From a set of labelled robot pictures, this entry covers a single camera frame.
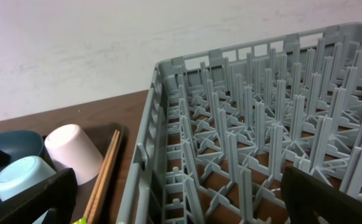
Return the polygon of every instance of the white backdrop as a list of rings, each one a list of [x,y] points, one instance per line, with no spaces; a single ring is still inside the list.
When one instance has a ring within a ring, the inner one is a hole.
[[[362,0],[0,0],[0,120],[145,90],[159,60],[344,22]]]

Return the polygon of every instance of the wooden stick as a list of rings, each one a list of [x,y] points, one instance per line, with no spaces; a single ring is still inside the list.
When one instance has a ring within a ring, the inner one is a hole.
[[[106,152],[104,161],[102,163],[100,173],[98,174],[98,177],[97,177],[97,179],[95,181],[93,191],[92,191],[92,193],[90,195],[90,199],[88,200],[88,204],[87,204],[86,210],[85,210],[84,215],[83,215],[83,217],[86,218],[86,219],[90,216],[90,212],[91,212],[91,209],[93,207],[93,202],[95,201],[95,197],[96,197],[96,194],[98,192],[98,188],[99,188],[101,180],[103,178],[104,168],[108,165],[108,160],[110,158],[110,155],[111,154],[113,155],[112,152],[114,152],[115,149],[116,149],[117,138],[118,137],[119,137],[119,131],[115,130],[115,132],[114,132],[114,134],[112,136],[112,139],[111,139],[111,143],[109,144],[108,151]]]
[[[101,180],[96,183],[96,185],[99,184],[99,186],[98,186],[97,193],[96,193],[95,198],[94,198],[93,203],[92,203],[90,214],[89,214],[88,217],[85,217],[86,220],[87,220],[87,223],[90,223],[90,224],[94,223],[96,221],[95,212],[96,212],[98,203],[100,202],[100,198],[102,197],[104,186],[107,185],[109,180],[110,180],[108,172],[109,172],[109,168],[110,168],[110,166],[111,166],[111,164],[113,162],[113,159],[114,159],[114,153],[116,151],[116,146],[118,145],[120,132],[115,131],[114,136],[115,136],[114,143],[111,146],[109,146],[109,150],[107,152],[109,158],[108,158],[108,160],[107,160],[107,162],[105,164],[105,167],[103,167],[101,169],[101,171],[103,171]]]

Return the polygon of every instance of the dark blue bowl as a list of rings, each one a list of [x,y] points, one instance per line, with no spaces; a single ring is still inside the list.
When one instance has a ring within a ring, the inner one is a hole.
[[[0,150],[11,156],[10,163],[26,156],[40,156],[53,168],[51,158],[44,147],[43,137],[33,131],[10,131],[1,133]]]

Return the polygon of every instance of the gray dish rack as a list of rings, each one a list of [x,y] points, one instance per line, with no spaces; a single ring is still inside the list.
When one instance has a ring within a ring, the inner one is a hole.
[[[362,201],[362,23],[157,63],[117,223],[289,223],[285,166]]]

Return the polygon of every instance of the gray plastic rack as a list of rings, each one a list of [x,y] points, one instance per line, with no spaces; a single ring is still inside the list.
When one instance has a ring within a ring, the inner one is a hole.
[[[362,23],[156,64],[117,223],[289,223],[285,166],[362,202]]]

